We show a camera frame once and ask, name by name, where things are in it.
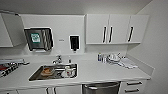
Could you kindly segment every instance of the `faucet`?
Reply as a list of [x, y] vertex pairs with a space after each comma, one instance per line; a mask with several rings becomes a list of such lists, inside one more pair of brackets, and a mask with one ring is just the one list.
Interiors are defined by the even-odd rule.
[[53, 61], [54, 64], [62, 63], [61, 55], [57, 55], [57, 60]]

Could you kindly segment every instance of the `wall-mounted dispenser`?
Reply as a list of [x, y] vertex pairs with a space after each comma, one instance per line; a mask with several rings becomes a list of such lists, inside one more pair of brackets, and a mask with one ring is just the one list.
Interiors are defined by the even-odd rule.
[[29, 50], [44, 49], [46, 51], [53, 47], [52, 33], [50, 28], [24, 29]]
[[79, 36], [70, 36], [71, 49], [76, 53], [79, 49]]

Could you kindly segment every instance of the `cabinet door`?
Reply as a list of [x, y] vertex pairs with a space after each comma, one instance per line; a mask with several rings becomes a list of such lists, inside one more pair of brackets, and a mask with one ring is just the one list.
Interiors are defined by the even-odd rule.
[[19, 94], [53, 94], [51, 88], [18, 90]]
[[13, 47], [26, 42], [20, 16], [0, 13], [0, 30], [0, 47]]
[[12, 47], [10, 36], [8, 35], [3, 18], [0, 14], [0, 47]]
[[132, 15], [127, 33], [127, 42], [141, 43], [146, 25], [148, 22], [148, 15]]
[[109, 15], [86, 15], [86, 44], [106, 44]]
[[18, 94], [16, 90], [13, 91], [2, 91], [0, 94]]
[[107, 43], [125, 43], [130, 15], [110, 15]]
[[82, 94], [82, 85], [54, 88], [54, 94]]

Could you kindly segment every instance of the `lower cabinet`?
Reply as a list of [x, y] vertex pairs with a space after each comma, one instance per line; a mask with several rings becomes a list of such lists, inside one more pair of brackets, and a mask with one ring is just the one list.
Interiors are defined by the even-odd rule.
[[18, 93], [16, 92], [9, 94], [82, 94], [82, 85], [36, 88], [36, 89], [32, 88], [17, 91]]
[[147, 80], [121, 82], [118, 94], [143, 94]]
[[19, 94], [53, 94], [52, 88], [36, 88], [17, 90]]
[[16, 90], [12, 91], [0, 91], [0, 94], [18, 94]]
[[55, 87], [54, 94], [82, 94], [82, 85]]

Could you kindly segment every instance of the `stainless steel sink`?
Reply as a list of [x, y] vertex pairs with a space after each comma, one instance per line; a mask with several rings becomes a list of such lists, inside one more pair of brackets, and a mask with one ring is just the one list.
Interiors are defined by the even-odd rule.
[[[53, 66], [41, 66], [30, 78], [29, 81], [34, 80], [47, 80], [47, 79], [66, 79], [61, 74], [62, 72], [65, 72], [65, 67], [69, 66], [70, 69], [73, 69], [74, 75], [68, 78], [75, 78], [77, 76], [77, 64], [70, 64], [70, 65], [53, 65]], [[54, 73], [50, 76], [42, 76], [41, 72], [45, 68], [51, 68], [54, 69]]]

